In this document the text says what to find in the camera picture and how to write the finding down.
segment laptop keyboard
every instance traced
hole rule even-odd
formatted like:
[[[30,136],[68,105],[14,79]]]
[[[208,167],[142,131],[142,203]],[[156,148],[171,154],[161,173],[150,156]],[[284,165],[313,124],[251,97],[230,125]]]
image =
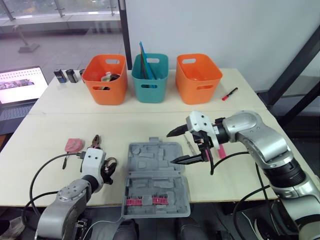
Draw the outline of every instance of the laptop keyboard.
[[[0,113],[0,121],[18,119],[25,117],[33,105],[17,106],[13,108],[3,109]]]

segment bin handle cutout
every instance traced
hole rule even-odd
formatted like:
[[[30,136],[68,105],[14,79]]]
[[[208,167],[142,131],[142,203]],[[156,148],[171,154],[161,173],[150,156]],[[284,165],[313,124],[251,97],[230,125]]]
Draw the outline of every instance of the bin handle cutout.
[[[108,87],[108,86],[93,86],[92,87],[93,88],[93,90],[106,90],[106,91],[109,91],[110,90],[110,87]]]
[[[194,64],[196,62],[195,58],[186,58],[182,60],[183,64]]]
[[[213,87],[214,87],[213,85],[204,85],[204,86],[198,86],[196,89],[197,90],[212,89]]]
[[[159,58],[153,58],[153,57],[147,57],[146,61],[150,64],[158,64],[160,63],[160,59]]]
[[[120,64],[120,61],[118,59],[106,59],[105,62],[107,64]]]
[[[158,85],[155,85],[155,84],[141,84],[141,87],[143,89],[156,89],[158,87]]]

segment laptop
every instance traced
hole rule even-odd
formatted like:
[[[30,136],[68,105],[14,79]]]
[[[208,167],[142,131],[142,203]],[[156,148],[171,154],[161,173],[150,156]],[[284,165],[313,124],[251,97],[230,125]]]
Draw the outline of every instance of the laptop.
[[[0,71],[0,135],[18,128],[47,87],[39,66]]]

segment black cable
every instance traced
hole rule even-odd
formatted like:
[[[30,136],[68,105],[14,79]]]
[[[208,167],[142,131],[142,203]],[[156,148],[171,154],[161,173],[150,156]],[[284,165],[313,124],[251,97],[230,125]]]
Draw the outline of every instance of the black cable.
[[[29,189],[29,198],[30,198],[30,202],[31,202],[31,206],[32,206],[32,209],[33,211],[35,212],[35,214],[40,218],[41,214],[40,212],[38,211],[38,209],[36,208],[36,205],[35,203],[32,201],[33,200],[33,195],[32,195],[32,191],[33,191],[33,188],[34,188],[34,184],[35,184],[35,180],[37,178],[37,176],[39,175],[39,173],[41,172],[41,170],[47,166],[49,163],[51,163],[52,161],[58,159],[58,158],[62,158],[62,157],[66,157],[66,156],[71,156],[71,155],[78,155],[78,154],[81,154],[81,153],[65,153],[65,154],[61,154],[59,156],[56,156],[52,159],[50,159],[49,161],[47,161],[45,164],[42,165],[42,167],[39,168],[39,170],[36,172],[36,174],[34,175],[32,181],[31,181],[31,185],[30,185],[30,189]]]
[[[32,231],[36,231],[37,229],[34,228],[33,226],[31,226],[28,222],[27,222],[27,217],[26,217],[26,211],[29,207],[30,204],[32,204],[35,200],[43,197],[43,196],[46,196],[46,195],[52,195],[52,194],[57,194],[58,191],[50,191],[50,192],[46,192],[46,193],[43,193],[43,194],[40,194],[39,196],[36,196],[35,198],[33,198],[32,200],[30,200],[23,208],[22,210],[22,215],[21,215],[21,218],[22,218],[22,222],[23,224],[30,230]]]
[[[258,174],[258,178],[259,178],[259,182],[260,182],[260,184],[261,184],[261,187],[263,187],[263,186],[264,186],[264,183],[263,183],[262,178],[261,178],[261,175],[260,175],[260,171],[259,171],[259,166],[258,166],[258,164],[255,164],[255,169],[256,169],[256,173]],[[265,202],[266,202],[266,204],[267,204],[267,206],[268,206],[268,208],[269,208],[270,214],[272,215],[275,223],[277,224],[277,226],[279,227],[279,229],[281,230],[281,232],[282,232],[285,236],[287,236],[287,235],[288,235],[287,232],[284,230],[284,228],[282,227],[282,225],[279,223],[278,219],[275,217],[275,213],[274,213],[273,209],[271,208],[271,204],[270,204],[269,198],[268,198],[268,196],[267,196],[266,190],[263,189],[262,191],[263,191],[263,195],[264,195]]]
[[[234,156],[237,156],[237,155],[242,155],[242,154],[249,154],[249,152],[248,152],[248,151],[240,151],[240,152],[236,152],[236,153],[230,154],[230,155],[222,158],[221,160],[217,161],[216,164],[213,166],[213,170],[214,170],[220,163],[222,163],[223,161],[225,161],[225,160],[227,160],[227,159],[229,159],[229,158],[231,158],[231,157],[234,157]]]
[[[235,229],[236,229],[237,233],[239,234],[239,236],[240,236],[240,238],[241,238],[242,240],[246,240],[246,238],[245,238],[245,237],[243,236],[243,234],[241,233],[241,231],[240,231],[240,229],[239,229],[239,226],[238,226],[238,223],[237,223],[237,211],[238,211],[238,208],[239,208],[239,206],[240,206],[247,198],[249,198],[249,197],[251,197],[252,195],[255,195],[256,193],[258,193],[258,192],[260,192],[260,191],[262,191],[262,190],[264,190],[264,189],[267,189],[267,188],[270,188],[270,185],[267,185],[267,186],[264,186],[264,187],[262,187],[262,188],[259,188],[259,189],[255,190],[255,191],[249,193],[248,195],[244,196],[244,197],[235,205],[235,207],[234,207],[234,209],[233,209],[233,213],[232,213],[232,215],[233,215],[233,223],[234,223],[234,226],[235,226]]]

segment teal bin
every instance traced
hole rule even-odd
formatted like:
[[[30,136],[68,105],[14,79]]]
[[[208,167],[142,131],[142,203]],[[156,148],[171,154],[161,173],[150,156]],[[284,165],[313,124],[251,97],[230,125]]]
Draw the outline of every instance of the teal bin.
[[[131,72],[136,98],[142,103],[161,103],[166,94],[169,74],[168,57],[160,53],[146,53],[146,59],[156,79],[144,79],[141,55],[138,54]]]

